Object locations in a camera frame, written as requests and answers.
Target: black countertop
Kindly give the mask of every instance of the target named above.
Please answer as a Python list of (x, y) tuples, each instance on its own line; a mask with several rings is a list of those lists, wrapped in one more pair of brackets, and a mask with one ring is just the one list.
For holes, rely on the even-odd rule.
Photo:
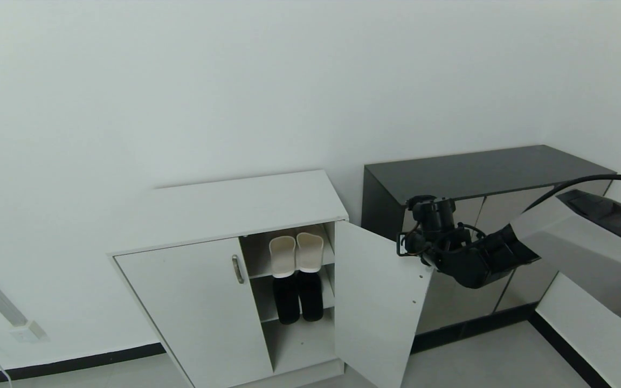
[(367, 164), (365, 169), (401, 204), (423, 194), (465, 199), (614, 173), (547, 145)]

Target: open cabinet door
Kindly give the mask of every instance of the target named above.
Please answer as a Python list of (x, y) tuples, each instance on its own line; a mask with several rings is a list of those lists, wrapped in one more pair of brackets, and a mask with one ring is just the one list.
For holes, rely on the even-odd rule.
[(432, 269), (394, 241), (335, 227), (335, 351), (379, 388), (399, 388)]

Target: white slipper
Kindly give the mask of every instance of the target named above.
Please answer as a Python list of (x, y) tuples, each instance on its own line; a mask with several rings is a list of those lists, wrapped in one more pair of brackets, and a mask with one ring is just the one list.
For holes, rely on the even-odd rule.
[(283, 235), (270, 240), (270, 261), (272, 275), (275, 278), (286, 278), (296, 270), (296, 240), (290, 235)]
[(299, 245), (296, 253), (296, 265), (301, 272), (314, 273), (320, 271), (322, 267), (322, 248), (325, 241), (321, 236), (311, 233), (301, 232), (296, 235), (296, 242)]

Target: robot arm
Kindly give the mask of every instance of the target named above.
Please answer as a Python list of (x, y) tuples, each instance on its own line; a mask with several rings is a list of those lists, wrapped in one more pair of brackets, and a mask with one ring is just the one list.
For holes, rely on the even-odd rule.
[[(598, 175), (568, 182), (541, 197), (499, 231), (485, 235), (455, 225), (451, 199), (414, 197), (407, 203), (417, 225), (397, 240), (400, 255), (416, 255), (464, 287), (478, 289), (515, 268), (543, 258), (621, 317), (621, 203), (579, 190), (579, 182), (621, 179)], [(471, 231), (476, 240), (472, 241)]]

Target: cabinet top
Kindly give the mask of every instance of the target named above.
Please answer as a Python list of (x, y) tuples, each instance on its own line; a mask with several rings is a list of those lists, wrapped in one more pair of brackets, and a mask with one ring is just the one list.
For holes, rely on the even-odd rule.
[(601, 165), (547, 145), (365, 165), (400, 204), (414, 196), (466, 199), (550, 186), (594, 174)]
[(323, 170), (155, 189), (116, 214), (108, 254), (348, 219)]

